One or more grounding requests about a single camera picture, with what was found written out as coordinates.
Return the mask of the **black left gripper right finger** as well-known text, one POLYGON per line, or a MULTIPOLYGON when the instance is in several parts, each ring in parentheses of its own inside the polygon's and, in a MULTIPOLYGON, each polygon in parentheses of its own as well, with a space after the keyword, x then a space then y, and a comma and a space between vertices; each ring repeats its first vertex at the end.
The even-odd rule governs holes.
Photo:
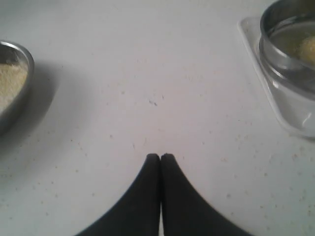
POLYGON ((248 236, 194 189, 174 155, 160 159, 161 207, 166 236, 248 236))

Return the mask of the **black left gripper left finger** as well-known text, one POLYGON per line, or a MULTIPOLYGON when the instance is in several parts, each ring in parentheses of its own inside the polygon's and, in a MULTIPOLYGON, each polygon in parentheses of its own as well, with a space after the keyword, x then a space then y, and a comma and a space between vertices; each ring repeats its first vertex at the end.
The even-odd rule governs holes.
POLYGON ((148 154, 136 179, 101 218, 79 236, 157 236, 160 220, 160 158, 148 154))

